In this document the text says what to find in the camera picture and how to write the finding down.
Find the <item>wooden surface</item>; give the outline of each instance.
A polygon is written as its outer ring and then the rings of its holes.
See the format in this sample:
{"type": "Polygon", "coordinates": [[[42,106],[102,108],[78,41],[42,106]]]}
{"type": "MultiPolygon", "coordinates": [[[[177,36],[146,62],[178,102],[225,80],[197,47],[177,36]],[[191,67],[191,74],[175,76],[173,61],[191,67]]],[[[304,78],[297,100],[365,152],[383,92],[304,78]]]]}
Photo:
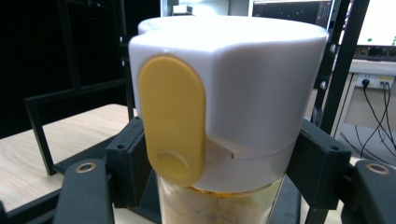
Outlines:
{"type": "MultiPolygon", "coordinates": [[[[116,135],[128,123],[123,105],[106,105],[44,126],[54,163],[116,135]]],[[[62,186],[62,175],[48,176],[33,131],[0,139],[0,200],[7,211],[62,186]]],[[[115,209],[116,223],[152,223],[115,209]]]]}

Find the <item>yellow latch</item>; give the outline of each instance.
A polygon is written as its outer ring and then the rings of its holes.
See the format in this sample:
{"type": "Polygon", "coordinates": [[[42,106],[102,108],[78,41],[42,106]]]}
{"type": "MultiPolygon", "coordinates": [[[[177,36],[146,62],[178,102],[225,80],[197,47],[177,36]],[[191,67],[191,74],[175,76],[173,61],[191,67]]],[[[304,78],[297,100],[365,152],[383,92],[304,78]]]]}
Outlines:
{"type": "Polygon", "coordinates": [[[149,59],[138,79],[148,159],[161,177],[190,186],[205,163],[205,89],[180,59],[149,59]]]}

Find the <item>monitor screen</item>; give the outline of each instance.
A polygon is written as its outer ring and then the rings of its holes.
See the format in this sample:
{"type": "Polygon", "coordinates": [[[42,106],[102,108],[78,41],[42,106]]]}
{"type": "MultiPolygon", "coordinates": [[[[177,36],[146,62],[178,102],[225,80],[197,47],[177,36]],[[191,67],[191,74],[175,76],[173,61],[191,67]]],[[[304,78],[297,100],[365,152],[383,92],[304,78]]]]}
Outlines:
{"type": "Polygon", "coordinates": [[[248,15],[301,21],[329,28],[332,0],[250,0],[248,15]]]}
{"type": "Polygon", "coordinates": [[[371,0],[367,8],[359,46],[396,46],[396,0],[371,0]]]}

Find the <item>black cable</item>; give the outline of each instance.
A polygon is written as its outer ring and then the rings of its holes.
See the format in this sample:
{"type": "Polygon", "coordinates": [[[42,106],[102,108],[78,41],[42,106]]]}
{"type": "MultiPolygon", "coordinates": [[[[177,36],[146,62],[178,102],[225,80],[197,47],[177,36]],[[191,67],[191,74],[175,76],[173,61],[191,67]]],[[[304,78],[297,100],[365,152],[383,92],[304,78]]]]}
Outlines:
{"type": "Polygon", "coordinates": [[[363,146],[363,143],[361,142],[361,138],[359,137],[359,133],[358,133],[358,126],[355,124],[355,133],[356,136],[358,137],[358,141],[361,144],[361,147],[363,146]]]}
{"type": "Polygon", "coordinates": [[[378,129],[378,135],[379,135],[379,139],[381,139],[381,144],[384,145],[384,146],[387,148],[387,150],[388,150],[390,153],[393,154],[393,151],[390,149],[390,147],[388,146],[388,144],[385,142],[385,135],[382,136],[382,135],[381,135],[381,130],[379,130],[379,129],[378,129]]]}
{"type": "Polygon", "coordinates": [[[384,131],[384,133],[387,135],[387,137],[388,137],[388,138],[390,139],[390,141],[392,142],[393,146],[396,148],[396,146],[395,146],[395,144],[394,144],[394,142],[393,142],[393,138],[388,134],[388,132],[387,132],[387,131],[385,130],[385,128],[382,126],[382,120],[384,119],[386,113],[388,113],[389,100],[386,102],[385,111],[384,111],[383,117],[382,117],[381,121],[379,121],[379,119],[378,119],[378,117],[376,116],[376,113],[375,113],[375,111],[374,111],[374,109],[373,109],[373,106],[371,105],[370,100],[369,100],[369,98],[367,97],[366,88],[367,88],[367,86],[363,87],[364,97],[366,98],[366,101],[367,101],[367,103],[369,104],[370,109],[371,109],[372,112],[373,112],[374,118],[375,118],[376,122],[379,124],[379,127],[384,131]]]}
{"type": "MultiPolygon", "coordinates": [[[[343,133],[340,133],[340,135],[341,135],[341,137],[344,138],[344,140],[345,140],[345,141],[346,141],[357,153],[361,153],[361,151],[360,151],[358,148],[356,148],[355,146],[353,146],[352,143],[349,142],[349,140],[347,139],[347,137],[346,137],[343,133]]],[[[369,153],[371,154],[371,156],[370,156],[370,155],[367,155],[366,153],[364,153],[364,154],[362,155],[364,159],[368,159],[368,160],[372,160],[372,161],[382,161],[382,162],[384,162],[384,163],[386,163],[386,164],[389,164],[387,161],[384,161],[384,160],[382,160],[381,158],[377,157],[376,155],[374,155],[374,154],[373,154],[372,152],[370,152],[369,150],[366,150],[366,151],[369,152],[369,153]]]]}
{"type": "MultiPolygon", "coordinates": [[[[390,94],[390,85],[389,85],[388,82],[385,83],[385,85],[384,85],[384,91],[386,91],[386,90],[385,90],[385,86],[388,86],[388,101],[385,100],[385,97],[384,97],[384,101],[385,101],[385,106],[388,107],[388,106],[389,106],[389,102],[390,102],[390,96],[391,96],[391,94],[390,94]]],[[[396,150],[396,145],[395,145],[395,142],[394,142],[392,130],[391,130],[390,124],[389,124],[389,113],[388,113],[388,110],[387,110],[387,126],[388,126],[388,131],[389,131],[389,134],[390,134],[390,138],[389,138],[389,139],[390,139],[390,142],[393,144],[393,148],[396,150]]]]}
{"type": "Polygon", "coordinates": [[[373,106],[371,105],[370,100],[369,100],[369,98],[367,97],[366,89],[367,89],[367,88],[363,88],[364,97],[366,98],[366,101],[367,101],[367,103],[369,104],[369,106],[370,106],[370,108],[371,108],[371,110],[372,110],[372,112],[373,112],[373,115],[374,115],[376,121],[378,122],[378,125],[376,126],[375,130],[373,131],[373,133],[370,135],[370,137],[366,140],[366,142],[365,142],[364,145],[362,146],[362,148],[361,148],[361,157],[362,157],[362,155],[363,155],[364,148],[366,147],[366,145],[367,145],[367,143],[370,141],[370,139],[373,137],[373,135],[375,134],[376,130],[378,130],[379,127],[382,127],[382,125],[381,125],[381,124],[382,124],[382,121],[384,120],[385,115],[386,115],[386,112],[388,111],[388,106],[386,105],[386,106],[385,106],[385,111],[384,111],[384,113],[382,114],[382,118],[381,118],[381,120],[379,121],[378,118],[376,117],[376,114],[375,114],[375,112],[374,112],[373,106]]]}

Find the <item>power outlet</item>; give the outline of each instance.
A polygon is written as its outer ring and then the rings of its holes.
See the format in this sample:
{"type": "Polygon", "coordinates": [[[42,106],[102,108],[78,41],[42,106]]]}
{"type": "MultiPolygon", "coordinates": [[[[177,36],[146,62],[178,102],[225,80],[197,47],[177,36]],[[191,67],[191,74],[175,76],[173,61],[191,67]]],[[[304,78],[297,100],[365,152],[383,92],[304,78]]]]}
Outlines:
{"type": "Polygon", "coordinates": [[[370,84],[367,86],[367,88],[383,90],[384,89],[384,86],[383,86],[384,83],[388,82],[389,88],[392,87],[394,77],[392,77],[392,76],[378,76],[378,75],[360,74],[358,76],[358,80],[356,81],[356,87],[363,87],[363,83],[362,82],[363,82],[364,79],[369,79],[370,80],[370,84]]]}

